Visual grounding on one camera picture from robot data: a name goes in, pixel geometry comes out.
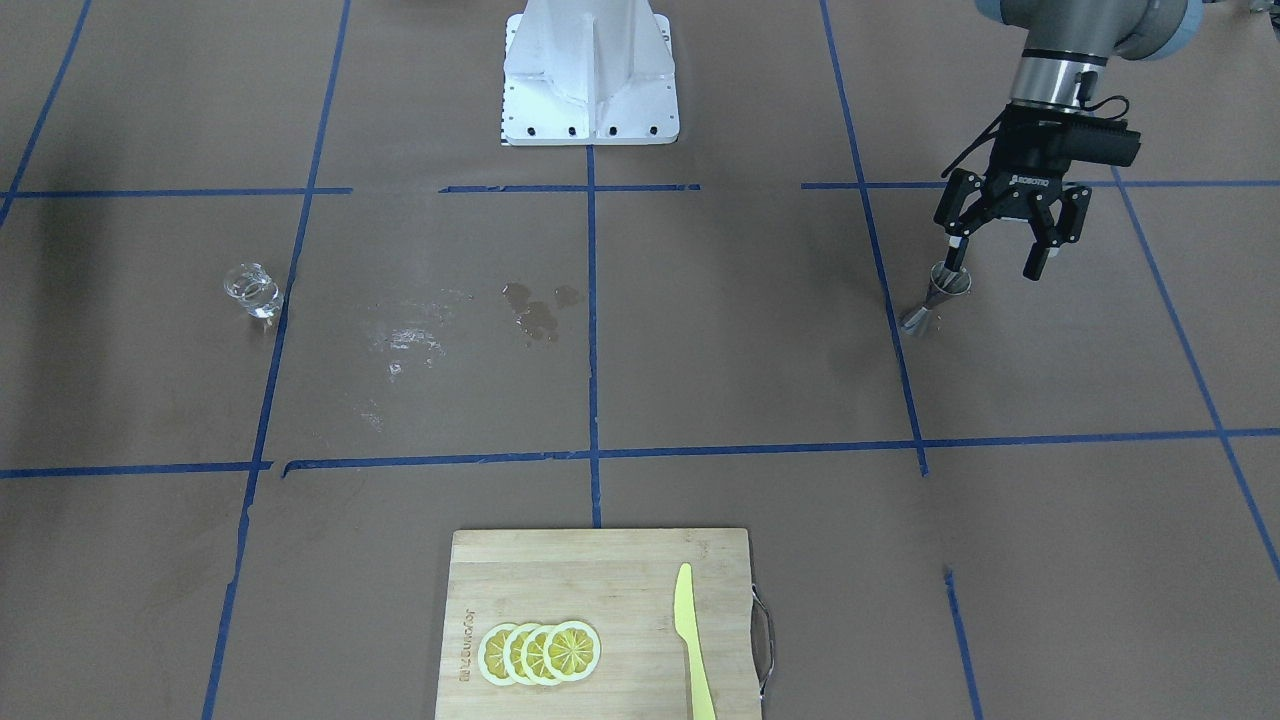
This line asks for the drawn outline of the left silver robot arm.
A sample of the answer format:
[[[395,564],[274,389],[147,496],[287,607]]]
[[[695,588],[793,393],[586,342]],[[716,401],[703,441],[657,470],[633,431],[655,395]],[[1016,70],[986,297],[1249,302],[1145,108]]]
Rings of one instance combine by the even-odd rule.
[[[978,9],[1027,38],[1007,105],[973,141],[974,149],[989,145],[987,168],[977,173],[954,160],[943,170],[934,223],[948,251],[931,273],[941,287],[965,275],[968,245],[991,222],[1030,227],[1029,281],[1079,241],[1093,191],[1066,182],[1071,164],[1129,167],[1140,150],[1124,114],[1098,115],[1108,61],[1170,56],[1196,37],[1204,15],[1201,1],[980,1]]]

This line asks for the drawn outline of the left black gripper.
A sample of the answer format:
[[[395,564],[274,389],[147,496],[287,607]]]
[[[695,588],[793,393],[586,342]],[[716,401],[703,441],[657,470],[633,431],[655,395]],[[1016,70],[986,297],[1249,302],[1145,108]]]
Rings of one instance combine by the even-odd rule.
[[[1021,220],[1030,224],[1034,242],[1023,268],[1023,277],[1039,281],[1047,261],[1065,243],[1080,240],[1092,201],[1092,187],[1066,186],[1064,177],[1074,161],[1066,150],[1068,136],[1082,126],[1078,113],[1050,110],[1010,102],[989,132],[995,140],[983,178],[972,170],[954,168],[934,210],[934,223],[947,234],[945,269],[961,269],[972,219],[966,219],[970,196],[980,195],[975,215]],[[1027,201],[1028,210],[1015,205]]]

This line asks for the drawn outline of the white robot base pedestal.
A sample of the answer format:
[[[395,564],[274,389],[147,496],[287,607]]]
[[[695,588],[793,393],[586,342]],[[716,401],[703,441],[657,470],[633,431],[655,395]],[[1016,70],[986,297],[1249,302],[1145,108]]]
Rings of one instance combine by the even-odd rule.
[[[669,18],[648,1],[529,1],[506,20],[500,142],[675,143]]]

